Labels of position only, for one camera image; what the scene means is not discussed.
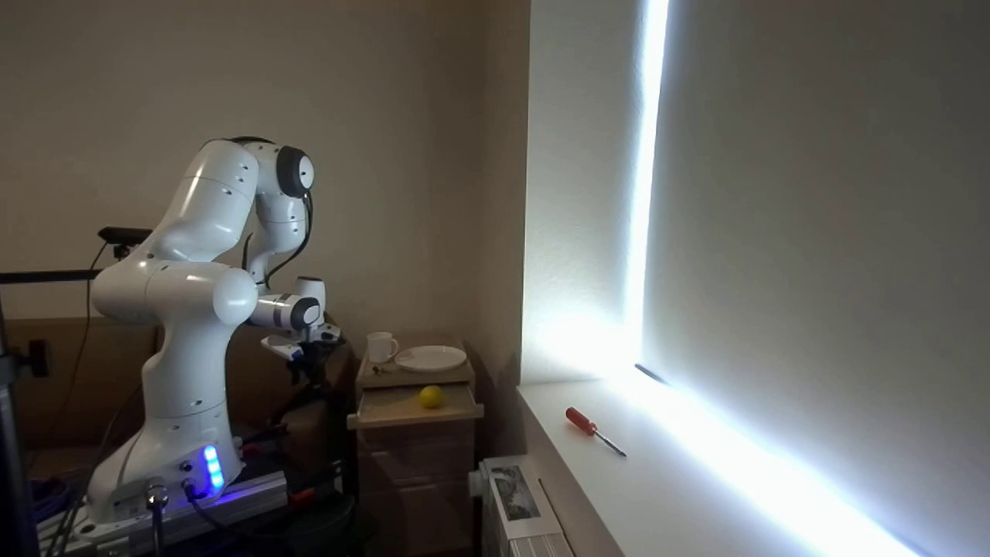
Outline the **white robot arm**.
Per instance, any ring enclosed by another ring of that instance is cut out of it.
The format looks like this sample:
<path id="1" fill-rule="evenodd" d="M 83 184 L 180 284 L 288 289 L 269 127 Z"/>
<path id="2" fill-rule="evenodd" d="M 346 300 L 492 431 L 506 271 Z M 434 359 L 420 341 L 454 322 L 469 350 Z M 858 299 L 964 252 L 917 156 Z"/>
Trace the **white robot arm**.
<path id="1" fill-rule="evenodd" d="M 241 326 L 266 328 L 266 348 L 288 359 L 341 339 L 318 278 L 269 289 L 311 239 L 312 184 L 302 150 L 211 141 L 148 239 L 95 276 L 102 316 L 164 328 L 144 367 L 144 427 L 92 470 L 95 515 L 120 512 L 148 483 L 219 495 L 241 475 L 227 408 L 227 350 Z"/>

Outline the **robot base plate with lights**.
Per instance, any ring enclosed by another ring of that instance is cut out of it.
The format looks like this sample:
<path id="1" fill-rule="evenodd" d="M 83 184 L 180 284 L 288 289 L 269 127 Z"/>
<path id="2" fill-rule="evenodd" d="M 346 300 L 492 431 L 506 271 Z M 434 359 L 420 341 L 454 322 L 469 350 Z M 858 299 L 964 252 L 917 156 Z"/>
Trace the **robot base plate with lights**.
<path id="1" fill-rule="evenodd" d="M 207 532 L 238 526 L 288 507 L 281 470 L 238 481 L 218 447 L 197 447 L 173 465 L 178 481 L 141 481 L 100 520 L 88 499 L 36 523 L 44 557 L 141 557 L 164 555 Z"/>

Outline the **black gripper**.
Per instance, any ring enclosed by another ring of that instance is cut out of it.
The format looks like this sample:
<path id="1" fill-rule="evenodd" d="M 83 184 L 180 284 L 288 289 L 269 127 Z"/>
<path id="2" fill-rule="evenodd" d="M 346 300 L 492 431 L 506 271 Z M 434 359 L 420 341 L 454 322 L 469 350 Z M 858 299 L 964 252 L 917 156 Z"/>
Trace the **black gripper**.
<path id="1" fill-rule="evenodd" d="M 341 343 L 341 328 L 324 328 L 315 336 L 302 336 L 302 339 L 284 339 L 284 336 L 266 336 L 264 348 L 275 355 L 281 355 L 284 361 L 297 361 L 302 355 L 312 355 L 318 350 L 337 348 Z"/>

